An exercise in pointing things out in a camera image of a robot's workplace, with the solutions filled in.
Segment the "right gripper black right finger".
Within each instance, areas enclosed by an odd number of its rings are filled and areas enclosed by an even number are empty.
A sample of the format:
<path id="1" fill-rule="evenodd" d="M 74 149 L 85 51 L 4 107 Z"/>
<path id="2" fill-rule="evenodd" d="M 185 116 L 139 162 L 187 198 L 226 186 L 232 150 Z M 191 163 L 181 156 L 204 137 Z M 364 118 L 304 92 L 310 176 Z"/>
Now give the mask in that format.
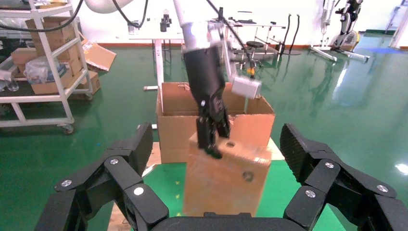
<path id="1" fill-rule="evenodd" d="M 388 184 L 346 164 L 325 143 L 305 138 L 283 125 L 280 151 L 300 183 L 283 217 L 306 231 L 315 227 L 324 207 L 332 205 L 359 231 L 405 231 L 408 209 Z"/>

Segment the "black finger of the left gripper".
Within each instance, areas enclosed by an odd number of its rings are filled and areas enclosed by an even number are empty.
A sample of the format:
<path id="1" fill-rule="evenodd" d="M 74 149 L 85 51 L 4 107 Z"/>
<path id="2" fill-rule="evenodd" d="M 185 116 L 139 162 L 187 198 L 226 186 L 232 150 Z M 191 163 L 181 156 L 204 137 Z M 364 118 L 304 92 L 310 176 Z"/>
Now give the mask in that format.
<path id="1" fill-rule="evenodd" d="M 228 114 L 224 114 L 219 122 L 217 122 L 217 132 L 220 137 L 230 137 L 230 121 Z"/>
<path id="2" fill-rule="evenodd" d="M 197 141 L 198 148 L 204 150 L 214 159 L 221 159 L 222 154 L 216 147 L 216 127 L 210 118 L 197 118 Z"/>

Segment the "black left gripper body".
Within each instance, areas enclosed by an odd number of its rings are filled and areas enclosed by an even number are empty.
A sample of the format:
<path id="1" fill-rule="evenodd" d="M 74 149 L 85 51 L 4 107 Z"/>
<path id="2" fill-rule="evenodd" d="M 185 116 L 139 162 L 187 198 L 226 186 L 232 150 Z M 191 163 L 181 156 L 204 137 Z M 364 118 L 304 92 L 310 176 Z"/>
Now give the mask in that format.
<path id="1" fill-rule="evenodd" d="M 227 124 L 227 109 L 223 101 L 224 70 L 219 47 L 186 51 L 183 58 L 199 115 Z"/>

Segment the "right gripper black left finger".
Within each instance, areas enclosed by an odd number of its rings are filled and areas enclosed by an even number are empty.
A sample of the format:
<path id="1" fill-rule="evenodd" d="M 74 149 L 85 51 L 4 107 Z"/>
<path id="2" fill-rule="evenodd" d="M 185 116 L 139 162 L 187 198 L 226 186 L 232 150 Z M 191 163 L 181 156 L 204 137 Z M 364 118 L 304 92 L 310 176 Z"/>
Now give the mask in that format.
<path id="1" fill-rule="evenodd" d="M 151 123 L 117 140 L 102 157 L 58 181 L 35 226 L 37 231 L 85 231 L 89 220 L 116 202 L 131 227 L 150 231 L 169 217 L 168 207 L 143 181 L 153 149 Z"/>

